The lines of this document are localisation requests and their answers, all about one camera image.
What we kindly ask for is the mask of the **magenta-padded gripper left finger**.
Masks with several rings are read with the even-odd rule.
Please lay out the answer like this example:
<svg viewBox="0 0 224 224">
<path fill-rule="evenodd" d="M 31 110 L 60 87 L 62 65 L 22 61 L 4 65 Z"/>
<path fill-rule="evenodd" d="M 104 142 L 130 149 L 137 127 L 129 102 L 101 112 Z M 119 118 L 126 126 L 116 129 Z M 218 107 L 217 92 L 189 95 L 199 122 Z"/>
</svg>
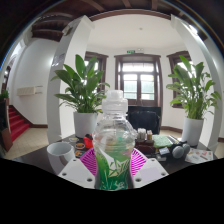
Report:
<svg viewBox="0 0 224 224">
<path fill-rule="evenodd" d="M 79 159 L 72 159 L 59 173 L 59 177 L 84 188 L 94 189 L 98 165 L 94 149 L 85 152 Z"/>
</svg>

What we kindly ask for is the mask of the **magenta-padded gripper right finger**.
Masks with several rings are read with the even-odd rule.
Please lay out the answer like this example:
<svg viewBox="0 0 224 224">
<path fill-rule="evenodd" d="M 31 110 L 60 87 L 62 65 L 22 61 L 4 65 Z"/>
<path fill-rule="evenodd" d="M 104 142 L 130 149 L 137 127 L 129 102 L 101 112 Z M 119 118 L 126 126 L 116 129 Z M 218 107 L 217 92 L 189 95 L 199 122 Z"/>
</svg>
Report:
<svg viewBox="0 0 224 224">
<path fill-rule="evenodd" d="M 140 188 L 168 176 L 168 172 L 155 159 L 148 159 L 139 150 L 133 149 L 130 161 L 130 176 L 134 188 Z"/>
</svg>

